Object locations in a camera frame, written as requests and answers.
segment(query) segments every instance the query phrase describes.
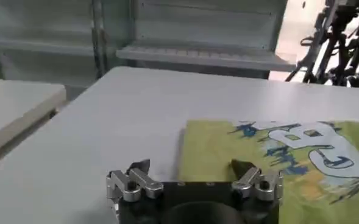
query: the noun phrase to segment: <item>metal shelf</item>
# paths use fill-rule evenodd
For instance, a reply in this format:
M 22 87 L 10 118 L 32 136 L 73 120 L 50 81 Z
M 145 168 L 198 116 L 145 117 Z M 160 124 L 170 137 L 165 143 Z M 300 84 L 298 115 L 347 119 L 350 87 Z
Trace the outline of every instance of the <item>metal shelf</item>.
M 2 28 L 0 29 L 0 48 L 71 55 L 94 55 L 91 34 L 77 32 Z
M 246 68 L 264 71 L 292 71 L 296 59 L 292 55 L 276 55 L 261 49 L 205 47 L 197 44 L 138 43 L 116 51 L 117 57 L 131 60 L 162 61 L 193 65 Z

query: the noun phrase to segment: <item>metal rack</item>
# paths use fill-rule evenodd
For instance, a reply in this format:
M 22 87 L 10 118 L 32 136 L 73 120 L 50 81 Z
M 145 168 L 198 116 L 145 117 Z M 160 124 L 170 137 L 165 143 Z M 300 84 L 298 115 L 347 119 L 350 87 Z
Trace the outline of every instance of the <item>metal rack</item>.
M 0 0 L 0 78 L 61 83 L 70 95 L 85 90 L 120 64 L 120 41 L 104 26 L 123 14 L 111 2 Z
M 116 55 L 136 62 L 171 63 L 173 68 L 181 63 L 248 73 L 291 71 L 295 55 L 275 54 L 286 2 L 133 0 L 131 39 Z

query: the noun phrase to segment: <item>table surface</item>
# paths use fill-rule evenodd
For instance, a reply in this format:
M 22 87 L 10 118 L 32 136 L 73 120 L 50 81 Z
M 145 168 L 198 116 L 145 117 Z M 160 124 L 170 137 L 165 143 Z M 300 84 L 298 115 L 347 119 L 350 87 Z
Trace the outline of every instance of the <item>table surface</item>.
M 0 147 L 65 99 L 62 85 L 0 80 Z
M 113 223 L 108 171 L 175 179 L 189 119 L 359 121 L 359 89 L 112 69 L 0 161 L 0 224 Z

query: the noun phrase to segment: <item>green cloth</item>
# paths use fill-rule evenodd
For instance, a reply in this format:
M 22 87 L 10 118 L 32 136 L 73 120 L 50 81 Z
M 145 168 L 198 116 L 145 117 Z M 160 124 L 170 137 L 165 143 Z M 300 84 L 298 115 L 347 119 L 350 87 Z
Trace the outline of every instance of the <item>green cloth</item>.
M 358 122 L 188 122 L 180 181 L 233 181 L 232 159 L 283 172 L 280 223 L 359 223 Z

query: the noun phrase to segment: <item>white table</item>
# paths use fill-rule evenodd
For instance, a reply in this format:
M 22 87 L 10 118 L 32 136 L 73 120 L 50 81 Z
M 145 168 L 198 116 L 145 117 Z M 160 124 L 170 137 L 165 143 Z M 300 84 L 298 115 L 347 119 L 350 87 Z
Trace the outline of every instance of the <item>white table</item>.
M 359 121 L 359 89 L 115 68 L 0 161 L 0 224 L 113 223 L 108 171 L 175 179 L 188 119 Z
M 65 100 L 62 85 L 0 80 L 0 148 Z

